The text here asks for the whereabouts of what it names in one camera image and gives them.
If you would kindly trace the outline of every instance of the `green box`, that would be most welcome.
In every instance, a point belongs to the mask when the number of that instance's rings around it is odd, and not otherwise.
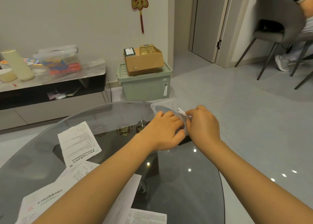
[[[129,101],[149,101],[170,96],[172,68],[164,63],[157,73],[129,76],[125,64],[117,68],[117,79],[122,84],[126,99]]]

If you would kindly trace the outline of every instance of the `chair leg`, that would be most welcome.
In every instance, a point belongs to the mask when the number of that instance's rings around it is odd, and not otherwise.
[[[304,83],[306,83],[309,79],[311,79],[311,77],[313,77],[313,71],[303,80],[301,81],[301,83],[299,85],[297,85],[297,87],[295,87],[295,90],[299,89],[300,86],[302,86]]]
[[[308,41],[308,42],[305,43],[305,45],[304,45],[304,47],[303,47],[303,50],[302,50],[302,52],[301,52],[301,54],[300,54],[300,57],[298,58],[297,63],[296,63],[296,65],[295,65],[295,68],[293,69],[293,71],[292,71],[292,73],[291,73],[290,76],[293,76],[293,75],[295,74],[295,71],[298,69],[298,67],[299,67],[299,65],[300,65],[300,63],[301,63],[301,61],[302,61],[302,59],[304,58],[306,52],[307,52],[308,49],[309,49],[309,46],[311,46],[312,43],[313,43],[313,41]]]
[[[262,68],[262,70],[260,72],[260,75],[258,76],[257,80],[259,80],[261,78],[261,76],[262,76],[263,72],[265,71],[265,68],[267,67],[269,61],[272,59],[272,56],[273,56],[274,52],[276,51],[278,45],[279,45],[279,43],[274,43],[274,45],[272,47],[272,50],[271,50],[271,53],[270,53],[267,61],[265,62],[265,64],[264,64],[264,66],[263,66],[263,68]]]
[[[237,62],[237,64],[235,65],[235,67],[237,67],[239,65],[239,63],[241,62],[241,60],[244,58],[244,56],[247,54],[247,52],[249,51],[249,49],[252,47],[252,45],[254,44],[254,42],[256,41],[256,38],[253,38],[253,40],[251,41],[251,43],[249,44],[248,48],[245,50],[244,54],[242,54],[241,58],[239,59],[239,61]]]

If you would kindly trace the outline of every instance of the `marble countertop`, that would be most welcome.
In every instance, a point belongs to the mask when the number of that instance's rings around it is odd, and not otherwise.
[[[51,76],[48,72],[35,73],[35,78],[22,81],[16,79],[9,83],[0,84],[0,92],[13,91],[39,85],[47,85],[62,81],[88,78],[105,74],[105,60],[99,59],[91,61],[87,64],[82,64],[82,70],[78,72],[66,73],[56,76]]]

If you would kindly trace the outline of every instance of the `glass table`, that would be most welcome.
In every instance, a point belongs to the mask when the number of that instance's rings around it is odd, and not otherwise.
[[[86,121],[102,149],[88,161],[102,163],[153,119],[150,105],[123,101],[92,107],[27,143],[0,169],[0,224],[14,224],[23,197],[65,169],[58,133]],[[150,154],[136,174],[142,179],[132,208],[165,213],[168,224],[225,223],[219,172],[188,137],[174,149]]]

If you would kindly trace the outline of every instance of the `hanging ornament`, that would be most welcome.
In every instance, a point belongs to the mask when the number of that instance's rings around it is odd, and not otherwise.
[[[132,0],[131,7],[134,9],[138,9],[140,12],[140,22],[141,22],[141,32],[144,33],[143,30],[143,21],[142,21],[142,9],[147,8],[149,6],[148,0]]]

